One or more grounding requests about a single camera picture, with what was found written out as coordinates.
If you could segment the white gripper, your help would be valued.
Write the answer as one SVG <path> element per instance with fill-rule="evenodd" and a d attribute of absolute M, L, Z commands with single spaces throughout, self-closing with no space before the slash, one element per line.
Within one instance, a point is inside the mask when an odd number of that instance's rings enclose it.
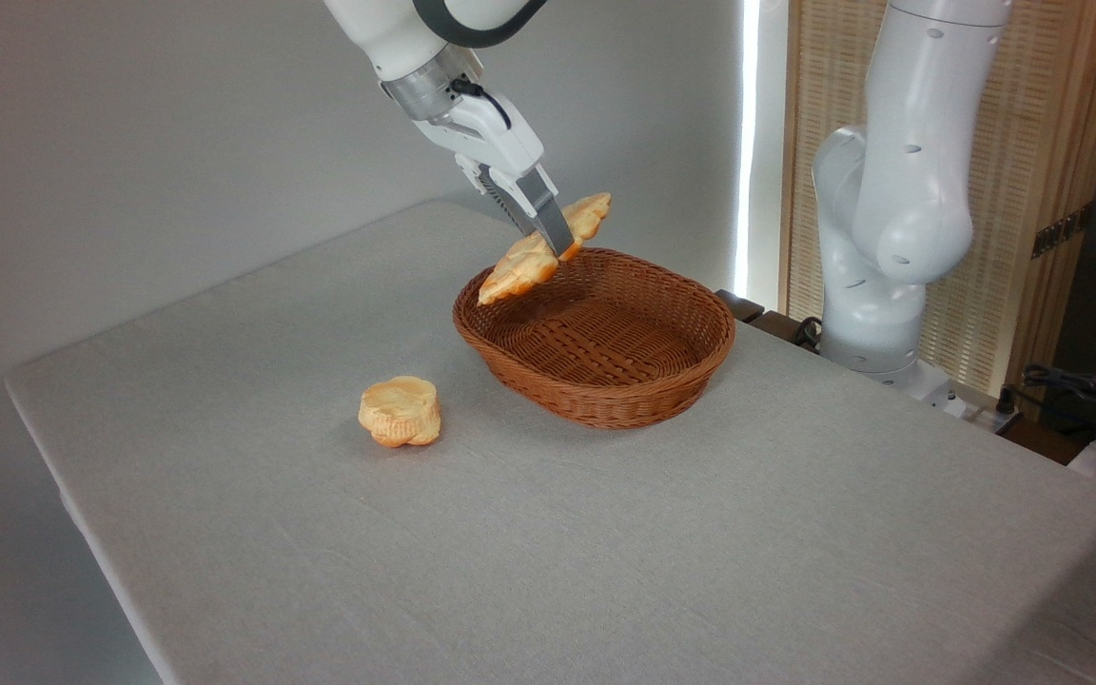
<path fill-rule="evenodd" d="M 575 238 L 557 189 L 536 167 L 543 142 L 509 100 L 482 88 L 415 88 L 412 118 L 430 142 L 456 155 L 461 172 L 522 235 L 539 235 L 553 256 L 566 259 Z"/>

